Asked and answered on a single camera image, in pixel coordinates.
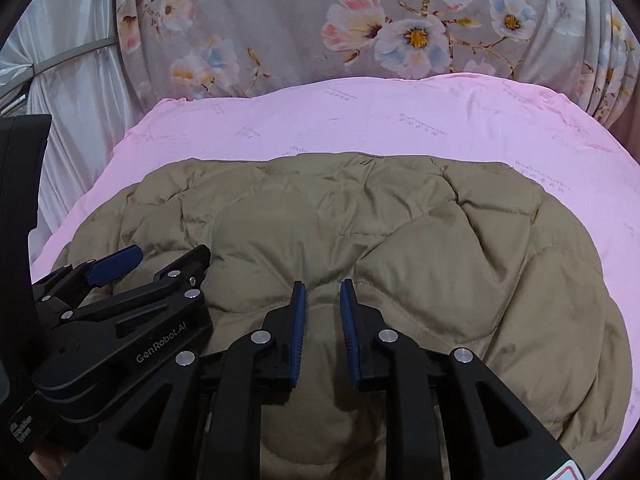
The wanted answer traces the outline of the silver satin curtain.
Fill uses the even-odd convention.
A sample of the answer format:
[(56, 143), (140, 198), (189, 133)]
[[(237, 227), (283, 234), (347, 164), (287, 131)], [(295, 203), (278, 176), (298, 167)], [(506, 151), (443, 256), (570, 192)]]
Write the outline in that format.
[(140, 117), (122, 68), (115, 0), (32, 0), (1, 49), (1, 104), (52, 118), (38, 196), (36, 247), (58, 230)]

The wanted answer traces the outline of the olive quilted jacket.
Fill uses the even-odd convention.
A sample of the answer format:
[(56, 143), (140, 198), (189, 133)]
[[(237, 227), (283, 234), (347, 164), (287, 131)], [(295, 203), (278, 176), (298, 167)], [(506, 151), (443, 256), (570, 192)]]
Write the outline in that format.
[(631, 353), (597, 249), (574, 214), (509, 166), (348, 153), (185, 160), (99, 207), (54, 261), (129, 245), (144, 259), (114, 292), (209, 248), (213, 352), (305, 283), (299, 382), (287, 404), (262, 412), (266, 479), (383, 477), (383, 399), (359, 393), (346, 364), (338, 294), (347, 279), (421, 347), (473, 350), (585, 474), (622, 431)]

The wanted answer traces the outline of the grey floral blanket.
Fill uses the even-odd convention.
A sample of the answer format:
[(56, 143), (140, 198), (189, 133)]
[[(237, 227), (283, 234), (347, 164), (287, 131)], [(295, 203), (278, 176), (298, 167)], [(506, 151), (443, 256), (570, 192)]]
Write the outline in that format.
[(115, 0), (145, 110), (341, 77), (479, 73), (564, 94), (602, 125), (639, 81), (612, 0)]

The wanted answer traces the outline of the pink bed sheet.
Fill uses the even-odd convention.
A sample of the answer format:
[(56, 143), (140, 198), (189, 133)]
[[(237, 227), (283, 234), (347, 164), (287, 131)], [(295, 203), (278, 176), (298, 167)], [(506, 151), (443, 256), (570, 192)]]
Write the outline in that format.
[(639, 167), (598, 122), (562, 94), (488, 76), (421, 81), (335, 79), (253, 99), (163, 100), (114, 147), (94, 187), (32, 265), (55, 252), (99, 207), (165, 166), (271, 162), (305, 154), (427, 156), (503, 164), (536, 182), (588, 231), (631, 353), (631, 392), (602, 477), (639, 418)]

